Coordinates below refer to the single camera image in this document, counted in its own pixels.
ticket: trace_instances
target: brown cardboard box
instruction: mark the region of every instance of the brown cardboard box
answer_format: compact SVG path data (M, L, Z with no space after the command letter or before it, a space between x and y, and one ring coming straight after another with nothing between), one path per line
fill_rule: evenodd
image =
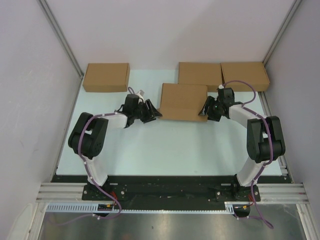
M222 84L220 63L180 62L179 84L206 85L208 92L217 92Z
M126 92L129 75L129 63L89 63L83 87L86 92Z
M270 85L262 62L224 62L221 63L223 82L241 80L251 84L257 92L266 91ZM227 85L235 92L251 92L251 88L240 82Z
M160 103L161 119L206 122L198 116L207 100L207 86L163 83Z

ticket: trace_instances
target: light blue work surface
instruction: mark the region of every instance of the light blue work surface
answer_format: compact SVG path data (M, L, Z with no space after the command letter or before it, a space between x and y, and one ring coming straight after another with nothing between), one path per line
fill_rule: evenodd
M129 86L142 89L145 99L160 106L162 83L177 83L175 70L132 70ZM93 115L111 113L124 103L127 92L92 93L83 87L76 102L67 138L82 112ZM237 102L246 102L252 92L236 92ZM263 109L257 99L247 105L258 113ZM125 129L107 130L99 158L105 160L109 175L221 176L238 173L245 164L247 130L225 117L220 122L155 120L143 124L136 120ZM58 175L85 175L82 160L64 144ZM274 161L263 175L281 175Z

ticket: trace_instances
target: silver metal surface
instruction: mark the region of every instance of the silver metal surface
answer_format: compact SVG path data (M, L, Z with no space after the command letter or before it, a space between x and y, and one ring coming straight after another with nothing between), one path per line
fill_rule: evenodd
M320 238L318 227L314 219L313 212L309 204L297 204L296 205L300 220L308 240L318 240Z
M28 240L37 240L40 234L42 223L46 214L47 203L36 203L36 211L33 218L32 226L29 231Z
M122 214L111 220L91 216L66 226L78 213L46 213L39 240L305 240L295 205L262 205L274 230L255 219L229 214ZM252 208L251 215L256 215Z
M280 39L282 38L284 32L286 31L290 21L292 20L293 16L295 15L295 13L296 13L297 9L299 8L302 1L303 0L295 0L294 3L292 4L288 14L286 15L279 31L275 35L275 38L274 38L269 50L267 51L267 53L263 59L264 66L267 66L269 59L271 58L274 50L276 49Z
M43 10L43 13L45 14L45 16L47 17L48 19L48 22L49 24L51 25L54 33L56 34L58 40L60 41L65 53L67 54L67 56L69 57L70 61L72 62L76 72L78 73L78 75L80 77L82 77L84 75L84 73L82 72L79 64L78 64L78 61L75 57L75 55L73 54L71 48L70 48L70 45L68 44L67 42L67 39L64 35L64 33L62 32L53 12L51 11L48 3L46 0L37 0L40 7L42 8Z

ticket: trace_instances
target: white wall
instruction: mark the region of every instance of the white wall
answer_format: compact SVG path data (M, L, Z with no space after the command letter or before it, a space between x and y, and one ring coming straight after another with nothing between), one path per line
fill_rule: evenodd
M0 239L50 175L80 79L36 0L0 7Z
M294 0L48 0L83 71L88 63L175 69L262 61Z
M303 1L268 66L267 99L281 119L286 159L320 223L320 1Z

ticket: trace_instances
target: purple cable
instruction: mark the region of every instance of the purple cable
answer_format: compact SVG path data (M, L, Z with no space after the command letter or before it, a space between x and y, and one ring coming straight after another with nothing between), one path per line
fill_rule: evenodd
M245 103L242 103L242 107L244 107L246 104L252 103L256 99L256 97L257 97L256 90L249 83L247 83L245 81L241 81L241 80L232 80L232 81L225 82L222 86L225 87L227 84L230 84L230 83L242 83L242 84L247 85L249 88L251 88L251 90L253 92L253 98L250 101L246 101Z
M265 126L265 130L266 130L266 134L268 136L268 142L269 142L269 147L270 147L270 160L269 162L267 163L264 163L261 167L261 169L259 170L259 172L256 174L256 176L253 178L252 182L251 182L251 187L250 187L250 190L251 190L251 196L253 198L253 203L254 203L254 206L256 208L256 211L258 212L259 216L249 216L249 217L238 217L236 214L234 214L235 217L237 217L237 219L258 219L258 220L262 220L268 228L270 229L274 229L275 227L268 221L264 218L263 214L261 213L260 209L258 208L258 205L257 205L257 201L256 201L256 198L255 198L255 194L254 194L254 184L255 184L255 181L260 177L260 175L262 174L262 172L264 171L265 167L269 164L271 164L273 162L273 159L274 159L274 150L273 150L273 146L272 146L272 139L271 139L271 133L270 133L270 129L269 129L269 126L268 126L268 123L267 121L264 119L263 116L261 116L260 114L256 113L255 111L245 107L246 104L249 104L249 103L252 103L256 97L257 97L257 94L256 94L256 91L254 89L254 87L252 85L250 85L249 83L245 82L245 81L241 81L241 80L232 80L232 81L228 81L226 83L223 84L223 86L225 87L227 84L229 83L234 83L234 82L237 82L237 83L242 83L242 84L245 84L247 85L248 87L250 87L253 91L253 98L250 100L250 101L246 101L245 103L243 103L241 105L241 107L252 113L253 115L257 116L258 118L260 118L262 121L263 121L263 124Z
M131 94L135 94L135 91L133 90L132 87L128 87L128 91L131 93ZM79 157L82 159L82 161L84 163L86 163L86 159L84 158L84 156L82 155L81 153L81 146L82 146L82 141L84 139L84 135L86 133L86 130L89 126L89 124L95 119L95 118L99 118L99 117L103 117L103 116L112 116L112 115L115 115L116 113L115 112L112 112L112 113L105 113L105 114L97 114L97 115L94 115L93 117L91 117L88 122L84 125L84 128L81 132L81 135L80 135L80 139L79 139L79 144L78 144L78 155ZM84 165L84 168L85 168L85 171L87 173L87 175L90 177L92 177L90 171L89 171L89 168L87 166L87 164ZM93 182L93 184L95 185L95 187L97 189L99 189L100 192L102 192L104 195L106 195L107 197L111 198L118 206L119 206L119 211L116 213L116 215L113 215L113 216L98 216L99 219L114 219L116 218L117 216L120 215L121 211L122 211L122 206L121 204L118 202L118 200L116 198L114 198L112 195L110 195L109 193L107 193L106 191L104 191L98 184L97 182L94 180L94 178L92 177L91 181ZM53 225L56 225L56 226L64 226L64 225L67 225L67 224L70 224L70 223L73 223L79 219L82 219L82 218L86 218L86 217L89 217L89 216L97 216L95 215L94 213L93 214L84 214L84 215L81 215L81 216L78 216L70 221L66 221L66 222L63 222L63 223L54 223L54 222L51 222L50 220L48 220L51 224Z
M134 89L133 89L132 87L128 87L128 91L129 91L129 93L131 93L131 94L135 94L135 91L134 91Z
M81 153L81 145L82 145L82 141L84 139L84 135L86 133L86 130L89 126L89 124L96 118L99 118L99 117L105 117L105 116L112 116L112 115L115 115L116 113L115 112L112 112L112 113L106 113L106 114L97 114L97 115L94 115L93 117L91 117L88 122L84 125L84 128L81 132L81 135L80 135L80 139L79 139L79 144L78 144L78 155L80 156L80 158L83 160L84 163L86 163L86 159L85 157L82 155ZM87 175L89 176L89 178L92 177L90 171L89 171L89 168L87 166L87 164L84 164L84 167L85 167L85 171L87 173ZM122 207L121 207L121 204L118 202L118 200L113 197L112 195L110 195L109 193L107 193L106 191L104 191L98 184L97 182L94 180L94 178L91 178L91 181L93 182L93 184L95 185L95 187L97 189L99 189L104 195L106 195L107 197L111 198L118 206L119 206L119 211L116 213L116 215L113 215L113 216L100 216L98 218L101 218L101 219L114 219L116 218L117 216L120 215L121 211L122 211Z

